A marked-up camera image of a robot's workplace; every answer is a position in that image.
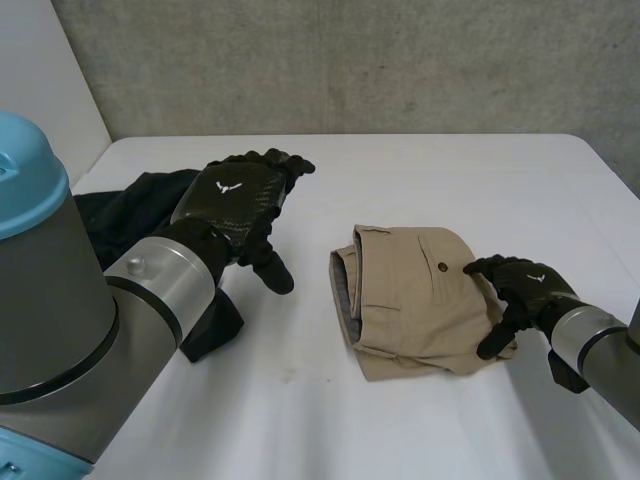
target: folded khaki pants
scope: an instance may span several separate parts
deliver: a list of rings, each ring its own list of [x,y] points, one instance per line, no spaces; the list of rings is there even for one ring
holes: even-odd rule
[[[340,325],[367,380],[441,369],[465,375],[492,363],[476,348],[502,309],[486,280],[462,272],[474,260],[444,228],[357,225],[354,245],[331,253]]]

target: white tablecloth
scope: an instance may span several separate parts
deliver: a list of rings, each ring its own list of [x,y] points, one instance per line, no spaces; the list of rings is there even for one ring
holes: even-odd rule
[[[192,366],[176,354],[92,480],[631,479],[640,434],[593,391],[556,386],[548,347],[519,335],[509,362],[367,383],[342,339],[329,251],[355,223],[442,226],[476,256],[555,267],[587,302],[628,323],[640,293],[640,202],[566,135],[134,138],[111,145],[75,193],[145,171],[202,168],[277,147],[318,167],[271,237],[296,280],[268,291],[250,269],[223,288],[246,325]]]

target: black cloth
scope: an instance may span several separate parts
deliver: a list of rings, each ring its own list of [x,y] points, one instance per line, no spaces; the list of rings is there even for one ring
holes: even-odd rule
[[[73,197],[103,271],[139,240],[169,225],[198,173],[143,173],[124,191]]]
[[[103,271],[144,237],[166,231],[171,214],[198,173],[144,173],[124,191],[74,197]],[[180,349],[196,362],[233,339],[243,325],[233,302],[218,288]]]

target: light blue robot joint cap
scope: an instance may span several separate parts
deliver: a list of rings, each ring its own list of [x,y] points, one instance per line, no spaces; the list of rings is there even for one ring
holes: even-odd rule
[[[93,465],[0,428],[0,480],[81,480]]]
[[[49,218],[69,193],[69,178],[32,122],[0,112],[0,240]]]

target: white bird logo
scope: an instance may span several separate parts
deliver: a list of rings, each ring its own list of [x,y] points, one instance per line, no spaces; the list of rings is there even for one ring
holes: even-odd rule
[[[531,280],[537,280],[538,282],[542,283],[544,282],[545,275],[540,275],[539,277],[532,277],[531,275],[527,275],[527,277],[529,277]]]
[[[238,188],[241,187],[242,184],[239,183],[237,185],[234,185],[233,187],[225,187],[224,185],[222,185],[220,182],[216,182],[216,185],[218,185],[218,188],[220,189],[220,191],[222,193],[227,193],[229,190],[233,190],[234,188]]]

